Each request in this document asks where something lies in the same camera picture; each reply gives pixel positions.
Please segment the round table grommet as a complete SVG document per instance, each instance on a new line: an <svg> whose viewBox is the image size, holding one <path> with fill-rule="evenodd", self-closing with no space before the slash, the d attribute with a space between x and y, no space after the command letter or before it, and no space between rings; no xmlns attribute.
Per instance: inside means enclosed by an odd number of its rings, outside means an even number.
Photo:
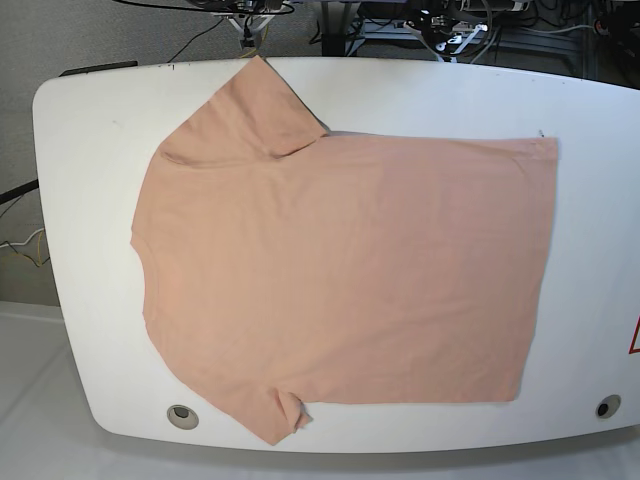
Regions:
<svg viewBox="0 0 640 480"><path fill-rule="evenodd" d="M184 405L172 405L167 409L167 419L176 428L193 430L199 425L199 417L194 410Z"/></svg>
<svg viewBox="0 0 640 480"><path fill-rule="evenodd" d="M617 394L604 398L596 408L596 416L600 419L608 419L617 413L621 406L621 397Z"/></svg>

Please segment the black table leg post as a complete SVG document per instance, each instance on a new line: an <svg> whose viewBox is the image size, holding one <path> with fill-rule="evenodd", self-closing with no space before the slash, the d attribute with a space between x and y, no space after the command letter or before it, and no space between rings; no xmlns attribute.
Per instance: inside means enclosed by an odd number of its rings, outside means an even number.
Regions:
<svg viewBox="0 0 640 480"><path fill-rule="evenodd" d="M348 29L360 7L360 1L317 1L313 3L320 27L322 55L344 57Z"/></svg>

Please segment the black bar behind table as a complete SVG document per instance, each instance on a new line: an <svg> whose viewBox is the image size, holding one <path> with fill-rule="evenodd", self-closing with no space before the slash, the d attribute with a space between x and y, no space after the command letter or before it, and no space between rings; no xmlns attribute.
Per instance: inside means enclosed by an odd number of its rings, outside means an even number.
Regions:
<svg viewBox="0 0 640 480"><path fill-rule="evenodd" d="M109 70L118 70L123 68L133 68L138 66L139 64L137 61L125 61L125 62L115 62L115 63L101 64L101 65L92 65L92 66L85 66L85 67L65 70L59 75L59 77L82 75L82 74L89 74L89 73L109 71Z"/></svg>

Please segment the red triangle sticker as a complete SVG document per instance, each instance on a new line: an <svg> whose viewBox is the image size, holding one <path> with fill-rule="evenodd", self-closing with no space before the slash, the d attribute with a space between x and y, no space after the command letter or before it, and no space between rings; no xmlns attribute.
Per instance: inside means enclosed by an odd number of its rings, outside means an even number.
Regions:
<svg viewBox="0 0 640 480"><path fill-rule="evenodd" d="M640 345L639 345L639 332L640 332L640 318L637 320L636 326L635 326L635 330L634 330L634 334L632 337L632 341L629 347L629 354L635 354L635 353L639 353L640 352Z"/></svg>

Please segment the left round table grommet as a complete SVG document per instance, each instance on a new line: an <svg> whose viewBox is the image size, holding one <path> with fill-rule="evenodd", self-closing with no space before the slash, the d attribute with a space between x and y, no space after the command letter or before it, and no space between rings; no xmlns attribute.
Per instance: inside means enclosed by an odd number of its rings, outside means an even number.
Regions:
<svg viewBox="0 0 640 480"><path fill-rule="evenodd" d="M172 405L167 409L167 419L176 428L193 430L199 425L199 417L194 410L184 405Z"/></svg>

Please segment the aluminium frame rail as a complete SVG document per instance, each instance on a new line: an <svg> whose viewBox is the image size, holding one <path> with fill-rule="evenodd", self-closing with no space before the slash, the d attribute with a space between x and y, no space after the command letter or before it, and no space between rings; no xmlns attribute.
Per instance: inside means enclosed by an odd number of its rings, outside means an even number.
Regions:
<svg viewBox="0 0 640 480"><path fill-rule="evenodd" d="M455 33L448 44L459 56L477 57L491 48L503 48L518 53L536 53L555 56L578 55L594 33L591 25L574 25L551 30L540 30L532 27L494 27L490 34L484 26L478 26L469 32ZM446 55L443 42L428 46L418 30L400 20L388 24L365 20L359 28L354 49L365 42L383 43L406 49L431 49L442 61Z"/></svg>

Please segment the right round table grommet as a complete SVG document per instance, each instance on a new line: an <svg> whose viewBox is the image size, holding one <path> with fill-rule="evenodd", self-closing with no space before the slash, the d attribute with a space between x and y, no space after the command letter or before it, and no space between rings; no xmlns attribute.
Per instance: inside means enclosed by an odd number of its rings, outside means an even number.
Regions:
<svg viewBox="0 0 640 480"><path fill-rule="evenodd" d="M596 408L596 416L600 419L608 419L617 413L621 406L621 397L617 394L604 398Z"/></svg>

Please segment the peach pink T-shirt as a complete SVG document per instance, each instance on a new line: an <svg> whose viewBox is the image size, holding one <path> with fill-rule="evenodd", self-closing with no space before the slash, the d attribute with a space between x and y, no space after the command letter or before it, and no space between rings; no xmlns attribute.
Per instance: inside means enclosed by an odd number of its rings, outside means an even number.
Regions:
<svg viewBox="0 0 640 480"><path fill-rule="evenodd" d="M315 402L511 402L558 156L553 138L333 134L253 58L150 160L131 226L149 338L269 444Z"/></svg>

